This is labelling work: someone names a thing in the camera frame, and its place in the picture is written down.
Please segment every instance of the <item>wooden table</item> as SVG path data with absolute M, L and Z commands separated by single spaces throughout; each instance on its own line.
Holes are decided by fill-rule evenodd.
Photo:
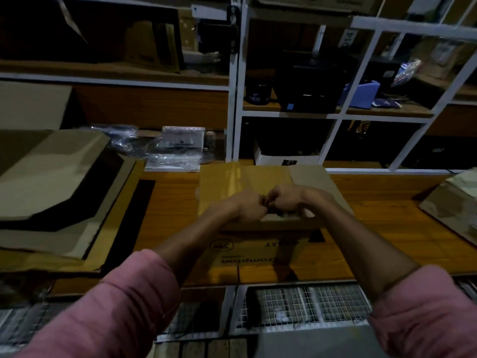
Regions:
M 437 264 L 450 273 L 477 271 L 477 249 L 417 207 L 413 196 L 439 184 L 446 176 L 332 175 L 355 216 L 420 264 Z M 156 181 L 135 250 L 152 248 L 194 221 L 198 173 L 152 173 Z M 309 244 L 300 261 L 288 266 L 195 268 L 185 287 L 281 283 L 291 270 L 301 281 L 352 279 L 337 245 L 324 230 L 326 242 Z M 61 281 L 57 293 L 87 290 L 91 279 Z

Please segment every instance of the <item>storage rack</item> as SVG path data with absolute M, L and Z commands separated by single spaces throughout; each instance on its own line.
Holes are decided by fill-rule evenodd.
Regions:
M 221 2 L 202 1 L 202 0 L 82 0 L 95 1 L 113 4 L 138 5 L 147 7 L 166 7 L 175 9 L 189 9 L 192 10 L 192 15 L 195 18 L 206 18 L 211 20 L 227 20 L 227 8 L 229 5 L 238 5 L 237 0 L 223 0 Z M 226 161 L 232 159 L 232 138 L 227 138 L 227 135 L 232 136 L 235 114 L 235 94 L 237 87 L 237 54 L 230 55 L 230 70 L 228 85 L 224 85 L 223 78 L 217 78 L 216 83 L 204 83 L 200 77 L 197 81 L 191 82 L 194 79 L 187 77 L 188 81 L 182 81 L 180 75 L 164 73 L 164 79 L 172 81 L 144 81 L 135 79 L 118 78 L 97 78 L 97 77 L 81 77 L 72 75 L 52 75 L 47 72 L 0 72 L 0 80 L 18 80 L 18 81 L 39 81 L 52 83 L 71 83 L 71 84 L 102 84 L 102 85 L 121 85 L 134 87 L 149 87 L 149 88 L 171 88 L 171 89 L 196 89 L 196 90 L 221 90 L 228 91 L 228 112 L 227 112 L 227 128 L 224 131 L 226 135 Z
M 473 0 L 468 6 L 467 10 L 463 13 L 461 19 L 465 18 L 471 8 L 474 6 Z M 373 32 L 372 37 L 367 41 L 364 53 L 358 62 L 358 69 L 355 71 L 352 78 L 351 87 L 349 93 L 341 106 L 341 110 L 335 114 L 308 114 L 308 113 L 289 113 L 278 111 L 259 111 L 244 109 L 244 88 L 245 88 L 245 73 L 247 69 L 247 40 L 249 32 L 249 24 L 251 19 L 261 19 L 268 21 L 281 21 L 281 22 L 294 22 L 294 23 L 306 23 L 320 25 L 316 42 L 313 48 L 313 54 L 317 54 L 320 46 L 322 35 L 325 32 L 326 26 L 340 27 L 344 29 L 358 29 L 369 30 Z M 343 120 L 366 120 L 366 121 L 381 121 L 381 122 L 402 122 L 402 123 L 416 123 L 419 125 L 418 130 L 411 136 L 408 142 L 404 145 L 401 152 L 397 155 L 394 161 L 390 164 L 389 168 L 327 168 L 329 173 L 339 174 L 418 174 L 418 175 L 432 175 L 432 174 L 447 174 L 448 170 L 437 169 L 404 169 L 399 168 L 402 161 L 414 148 L 421 137 L 426 133 L 427 129 L 437 119 L 443 109 L 449 104 L 463 104 L 463 105 L 477 105 L 474 101 L 461 101 L 454 100 L 454 95 L 462 87 L 468 76 L 474 71 L 477 66 L 477 52 L 475 52 L 467 63 L 462 67 L 462 70 L 457 74 L 454 80 L 450 83 L 447 90 L 442 94 L 437 103 L 431 109 L 430 118 L 420 117 L 408 117 L 408 116 L 390 116 L 383 112 L 383 115 L 361 115 L 348 113 L 349 105 L 353 98 L 353 95 L 358 87 L 359 81 L 363 76 L 363 73 L 368 65 L 371 56 L 373 55 L 374 48 L 379 41 L 379 37 L 383 32 L 392 32 L 399 35 L 406 33 L 445 37 L 451 39 L 460 39 L 466 41 L 477 40 L 477 29 L 471 27 L 464 27 L 459 25 L 446 25 L 446 24 L 432 24 L 425 22 L 412 22 L 407 20 L 394 20 L 381 17 L 367 17 L 367 16 L 334 16 L 326 15 L 319 12 L 313 12 L 309 10 L 297 10 L 297 9 L 281 9 L 278 7 L 270 7 L 260 5 L 258 3 L 251 3 L 249 0 L 243 0 L 242 3 L 242 22 L 241 22 L 241 35 L 240 35 L 240 54 L 238 64 L 238 84 L 237 84 L 237 107 L 235 114 L 235 128 L 234 128 L 234 148 L 233 159 L 239 158 L 240 147 L 240 134 L 242 126 L 242 118 L 244 116 L 251 117 L 286 117 L 286 118 L 319 118 L 319 119 L 331 119 L 333 124 L 331 130 L 326 138 L 325 143 L 320 151 L 319 164 L 323 164 L 326 159 L 326 155 L 330 150 L 338 129 Z

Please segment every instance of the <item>pink shirt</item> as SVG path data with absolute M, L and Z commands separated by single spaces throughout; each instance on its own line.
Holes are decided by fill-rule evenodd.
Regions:
M 17 357 L 144 358 L 176 313 L 179 293 L 160 256 L 133 253 Z M 369 322 L 389 354 L 477 357 L 477 306 L 437 266 L 419 269 L 384 294 Z

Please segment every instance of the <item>hand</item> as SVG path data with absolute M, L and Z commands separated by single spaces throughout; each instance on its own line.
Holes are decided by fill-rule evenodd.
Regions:
M 331 193 L 308 186 L 278 185 L 268 192 L 265 206 L 284 212 L 317 208 L 335 203 Z
M 251 189 L 239 192 L 229 198 L 224 199 L 223 206 L 231 206 L 234 213 L 233 219 L 239 222 L 254 222 L 260 220 L 267 214 L 267 208 L 263 205 L 263 198 Z

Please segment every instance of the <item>blue object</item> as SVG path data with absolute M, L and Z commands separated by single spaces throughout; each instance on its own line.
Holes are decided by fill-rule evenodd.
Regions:
M 379 85 L 380 84 L 375 80 L 371 81 L 371 83 L 358 85 L 355 95 L 351 99 L 350 107 L 370 109 L 373 104 L 373 100 L 378 93 Z M 349 88 L 349 84 L 344 86 L 343 93 L 341 94 L 340 98 L 340 105 L 343 105 Z

